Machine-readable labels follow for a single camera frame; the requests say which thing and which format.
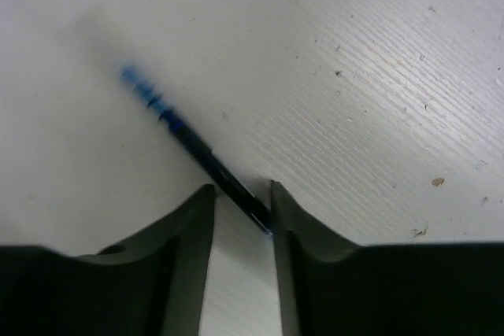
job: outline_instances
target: textured surface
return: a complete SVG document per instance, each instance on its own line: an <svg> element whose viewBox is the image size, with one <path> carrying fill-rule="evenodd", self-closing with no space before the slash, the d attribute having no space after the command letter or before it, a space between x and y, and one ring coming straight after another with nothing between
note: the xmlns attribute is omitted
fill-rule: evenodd
<svg viewBox="0 0 504 336"><path fill-rule="evenodd" d="M0 4L0 242L90 253L207 181L61 37L96 5L253 189L359 243L504 236L502 0ZM272 248L225 198L215 246L202 334L280 334Z"/></svg>

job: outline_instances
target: white surface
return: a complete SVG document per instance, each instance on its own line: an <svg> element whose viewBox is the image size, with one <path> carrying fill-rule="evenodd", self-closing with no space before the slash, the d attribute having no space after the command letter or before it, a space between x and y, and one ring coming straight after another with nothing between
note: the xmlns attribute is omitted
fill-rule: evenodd
<svg viewBox="0 0 504 336"><path fill-rule="evenodd" d="M0 242L93 253L207 181L61 37L96 5L252 186L359 243L503 239L502 0L0 0ZM202 335L280 334L272 247L225 198L214 245Z"/></svg>

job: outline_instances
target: blue pen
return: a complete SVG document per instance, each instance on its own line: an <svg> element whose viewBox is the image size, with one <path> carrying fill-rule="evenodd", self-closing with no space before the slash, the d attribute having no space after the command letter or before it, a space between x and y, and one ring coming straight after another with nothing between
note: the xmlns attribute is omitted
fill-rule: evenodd
<svg viewBox="0 0 504 336"><path fill-rule="evenodd" d="M113 33L105 20L97 15L80 23L80 34L88 42L99 46L100 59L113 66L117 78L140 99L147 108L152 109L158 119L165 122L169 132L180 142L184 149L201 165L213 181L238 205L240 209L267 235L272 235L271 215L266 206L251 194L243 184L213 154L212 149L198 136L194 129L168 105L154 85L147 79L141 69L126 58L120 43L113 42ZM124 38L115 38L115 42Z"/></svg>

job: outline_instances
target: scratch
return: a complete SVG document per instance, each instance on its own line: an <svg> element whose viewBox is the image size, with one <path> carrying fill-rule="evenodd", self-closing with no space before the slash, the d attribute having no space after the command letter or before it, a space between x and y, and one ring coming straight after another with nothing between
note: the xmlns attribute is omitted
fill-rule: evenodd
<svg viewBox="0 0 504 336"><path fill-rule="evenodd" d="M501 29L498 31L497 43L499 43L502 39L502 29L504 29L504 16L502 17L501 21Z"/></svg>

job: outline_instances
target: black plastic part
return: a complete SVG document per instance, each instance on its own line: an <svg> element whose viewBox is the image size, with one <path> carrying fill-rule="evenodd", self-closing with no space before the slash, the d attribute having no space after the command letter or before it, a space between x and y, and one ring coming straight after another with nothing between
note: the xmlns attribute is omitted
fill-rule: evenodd
<svg viewBox="0 0 504 336"><path fill-rule="evenodd" d="M362 247L272 183L285 336L504 334L504 245Z"/></svg>
<svg viewBox="0 0 504 336"><path fill-rule="evenodd" d="M214 202L206 185L98 255L0 248L1 334L197 335Z"/></svg>

